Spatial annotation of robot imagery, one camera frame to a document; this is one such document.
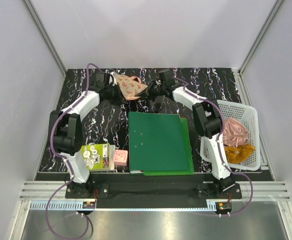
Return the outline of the pink floral mesh laundry bag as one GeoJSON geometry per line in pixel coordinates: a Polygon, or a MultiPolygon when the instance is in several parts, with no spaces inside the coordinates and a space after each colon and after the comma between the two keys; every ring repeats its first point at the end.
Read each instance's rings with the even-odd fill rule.
{"type": "Polygon", "coordinates": [[[137,76],[127,76],[115,72],[112,72],[111,75],[115,78],[123,98],[127,101],[137,100],[139,98],[137,95],[147,88],[147,85],[137,76]]]}

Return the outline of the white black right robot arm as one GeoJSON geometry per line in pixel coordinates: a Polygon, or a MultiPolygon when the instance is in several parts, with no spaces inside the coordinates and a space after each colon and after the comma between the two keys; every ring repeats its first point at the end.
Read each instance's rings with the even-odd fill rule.
{"type": "Polygon", "coordinates": [[[235,185],[235,181],[232,179],[232,171],[223,146],[225,121],[218,103],[199,96],[188,90],[187,87],[178,84],[167,86],[165,83],[152,82],[146,89],[146,95],[151,99],[165,96],[192,110],[197,133],[202,141],[208,141],[209,161],[212,164],[212,173],[215,178],[215,184],[212,187],[213,194],[218,198],[226,197],[235,185]]]}

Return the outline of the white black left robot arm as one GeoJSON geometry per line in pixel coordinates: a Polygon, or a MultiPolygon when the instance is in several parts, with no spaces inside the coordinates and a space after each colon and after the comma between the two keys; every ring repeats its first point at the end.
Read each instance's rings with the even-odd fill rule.
{"type": "Polygon", "coordinates": [[[81,153],[84,142],[82,120],[103,100],[118,102],[122,99],[123,95],[116,84],[104,88],[92,87],[70,106],[50,113],[48,142],[52,153],[62,158],[68,168],[70,181],[66,185],[71,193],[88,198],[94,191],[90,172],[81,153]]]}

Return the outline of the light green folder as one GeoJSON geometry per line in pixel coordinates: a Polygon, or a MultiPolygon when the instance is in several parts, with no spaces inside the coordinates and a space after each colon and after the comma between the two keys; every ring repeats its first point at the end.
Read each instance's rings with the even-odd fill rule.
{"type": "Polygon", "coordinates": [[[189,130],[187,119],[184,117],[180,118],[181,127],[183,132],[183,140],[185,144],[187,162],[188,162],[188,170],[173,170],[173,171],[145,171],[145,176],[185,176],[185,175],[193,175],[194,174],[194,165],[192,158],[192,149],[189,138],[189,130]]]}

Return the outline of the small pink box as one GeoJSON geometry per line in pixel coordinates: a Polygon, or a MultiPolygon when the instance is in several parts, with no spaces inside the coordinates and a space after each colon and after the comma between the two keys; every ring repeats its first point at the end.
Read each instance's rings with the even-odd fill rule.
{"type": "Polygon", "coordinates": [[[116,166],[127,166],[128,162],[128,151],[116,149],[114,154],[114,164],[116,166]]]}

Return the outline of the lime green illustrated book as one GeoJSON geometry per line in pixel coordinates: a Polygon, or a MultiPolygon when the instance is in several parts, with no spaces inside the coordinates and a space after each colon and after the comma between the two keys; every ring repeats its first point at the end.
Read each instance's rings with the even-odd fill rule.
{"type": "Polygon", "coordinates": [[[81,153],[84,164],[90,172],[114,171],[115,145],[109,143],[83,145],[81,153]]]}

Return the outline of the pink lace garment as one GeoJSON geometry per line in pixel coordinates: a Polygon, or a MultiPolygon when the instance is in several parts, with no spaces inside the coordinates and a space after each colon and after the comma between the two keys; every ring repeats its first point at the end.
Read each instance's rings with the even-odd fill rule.
{"type": "Polygon", "coordinates": [[[231,117],[225,121],[223,143],[235,148],[249,144],[249,131],[242,123],[231,117]]]}

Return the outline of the white perforated plastic basket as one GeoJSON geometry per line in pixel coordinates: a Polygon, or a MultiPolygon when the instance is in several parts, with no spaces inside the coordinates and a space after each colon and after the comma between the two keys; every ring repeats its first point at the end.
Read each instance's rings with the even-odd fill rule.
{"type": "Polygon", "coordinates": [[[229,163],[229,167],[242,171],[257,171],[261,165],[260,135],[257,110],[249,105],[218,100],[219,108],[224,119],[234,118],[249,131],[248,139],[255,148],[253,153],[239,164],[229,163]]]}

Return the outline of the mustard yellow garment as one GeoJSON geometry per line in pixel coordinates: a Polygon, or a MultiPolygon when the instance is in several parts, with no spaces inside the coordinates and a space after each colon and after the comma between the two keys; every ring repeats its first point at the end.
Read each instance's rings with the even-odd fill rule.
{"type": "Polygon", "coordinates": [[[240,145],[238,147],[225,146],[224,149],[227,160],[231,164],[239,164],[247,160],[255,151],[255,148],[250,144],[240,145]]]}

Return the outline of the left aluminium frame post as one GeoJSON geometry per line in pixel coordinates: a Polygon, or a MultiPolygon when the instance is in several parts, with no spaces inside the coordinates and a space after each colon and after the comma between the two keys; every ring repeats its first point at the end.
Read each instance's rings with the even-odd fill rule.
{"type": "Polygon", "coordinates": [[[58,69],[60,70],[63,76],[66,76],[67,69],[64,66],[59,54],[56,51],[56,48],[53,45],[52,40],[50,39],[44,24],[42,23],[39,14],[37,13],[32,1],[30,0],[22,0],[23,5],[25,6],[30,18],[32,19],[39,35],[41,36],[43,42],[45,43],[48,51],[50,52],[54,62],[56,63],[58,69]]]}

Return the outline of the aluminium frame post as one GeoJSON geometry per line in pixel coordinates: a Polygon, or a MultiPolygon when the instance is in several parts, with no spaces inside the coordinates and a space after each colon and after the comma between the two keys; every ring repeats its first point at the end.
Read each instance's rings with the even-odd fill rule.
{"type": "Polygon", "coordinates": [[[30,18],[32,19],[39,35],[41,36],[43,42],[45,43],[48,51],[50,52],[54,62],[56,63],[58,69],[60,70],[63,76],[66,76],[67,69],[64,66],[59,54],[56,51],[56,48],[53,45],[52,40],[50,39],[44,24],[42,23],[39,14],[37,13],[32,1],[30,0],[22,0],[23,5],[25,6],[30,18]]]}
{"type": "Polygon", "coordinates": [[[265,22],[263,23],[256,39],[254,40],[247,56],[245,57],[243,63],[241,64],[240,68],[238,69],[238,72],[240,75],[242,75],[247,68],[248,64],[250,63],[251,59],[253,58],[255,52],[257,51],[259,45],[261,44],[264,36],[268,32],[271,24],[273,23],[274,19],[276,18],[278,12],[280,11],[281,7],[285,3],[285,0],[276,0],[274,5],[272,6],[265,22]]]}

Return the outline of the aluminium rail crossbar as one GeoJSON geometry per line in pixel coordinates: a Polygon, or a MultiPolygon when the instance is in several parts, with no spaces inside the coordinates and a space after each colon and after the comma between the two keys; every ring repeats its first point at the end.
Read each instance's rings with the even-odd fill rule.
{"type": "MultiPolygon", "coordinates": [[[[26,181],[21,191],[20,200],[48,200],[50,196],[64,183],[61,181],[26,181]]],[[[286,185],[281,181],[248,181],[238,182],[242,192],[241,199],[234,201],[247,202],[250,197],[253,201],[289,202],[286,185]]]]}

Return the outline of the right aluminium frame post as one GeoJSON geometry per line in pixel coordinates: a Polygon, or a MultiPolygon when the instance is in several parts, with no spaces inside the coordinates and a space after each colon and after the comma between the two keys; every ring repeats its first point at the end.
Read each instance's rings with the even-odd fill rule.
{"type": "Polygon", "coordinates": [[[274,5],[272,6],[265,22],[263,23],[256,39],[254,40],[247,56],[245,57],[243,63],[241,64],[240,68],[238,69],[238,72],[240,75],[242,75],[247,68],[248,64],[250,63],[251,59],[253,58],[255,52],[257,51],[259,45],[261,44],[264,36],[268,32],[271,24],[273,23],[274,19],[276,18],[278,12],[280,11],[281,7],[285,3],[285,0],[276,0],[274,5]]]}

